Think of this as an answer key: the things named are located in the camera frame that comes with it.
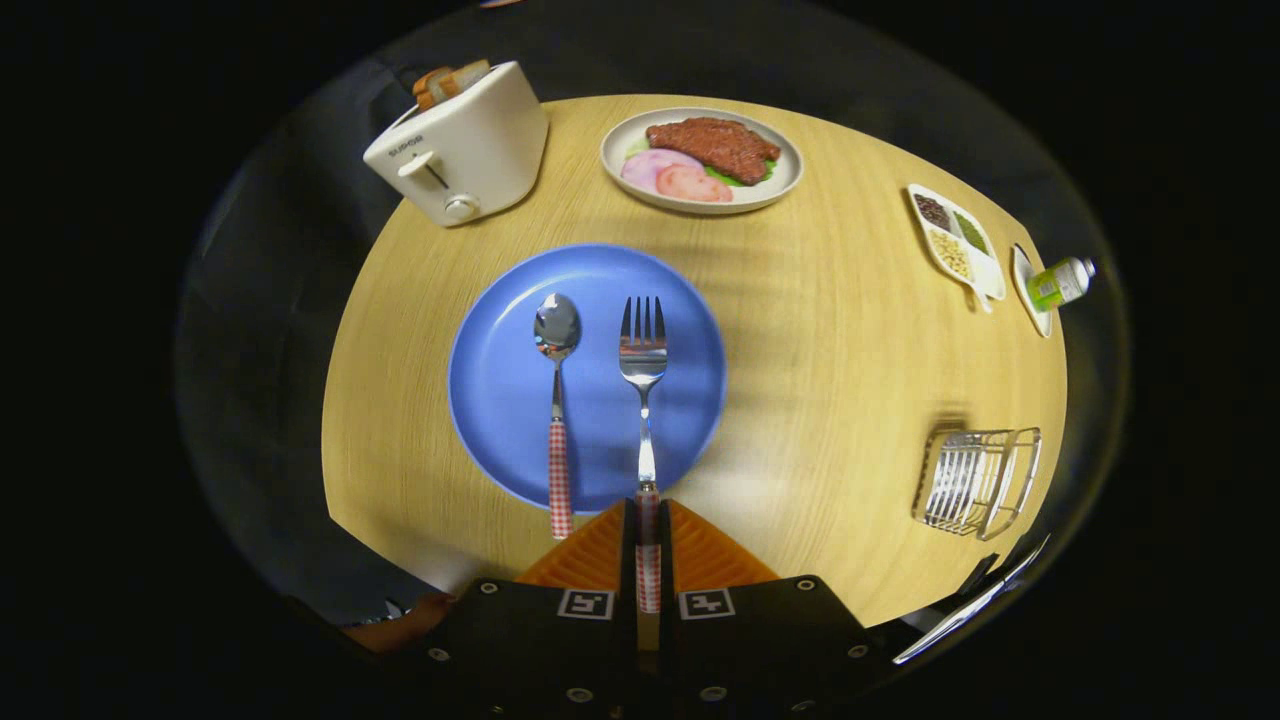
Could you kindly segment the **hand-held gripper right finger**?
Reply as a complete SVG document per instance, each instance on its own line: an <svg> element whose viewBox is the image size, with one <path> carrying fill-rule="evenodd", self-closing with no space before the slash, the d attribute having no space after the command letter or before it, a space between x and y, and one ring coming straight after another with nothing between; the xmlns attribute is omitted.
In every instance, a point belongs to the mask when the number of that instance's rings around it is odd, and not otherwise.
<svg viewBox="0 0 1280 720"><path fill-rule="evenodd" d="M675 716L842 716L884 684L884 651L823 579L773 573L673 500L660 532L660 679Z"/></svg>

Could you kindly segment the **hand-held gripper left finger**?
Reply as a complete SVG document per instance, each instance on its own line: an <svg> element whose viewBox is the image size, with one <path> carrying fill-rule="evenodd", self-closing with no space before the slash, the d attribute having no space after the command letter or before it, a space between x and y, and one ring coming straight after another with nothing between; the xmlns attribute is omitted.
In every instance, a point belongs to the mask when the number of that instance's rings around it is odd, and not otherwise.
<svg viewBox="0 0 1280 720"><path fill-rule="evenodd" d="M618 502L520 579L476 579L415 646L426 715L625 715L637 653L635 515Z"/></svg>

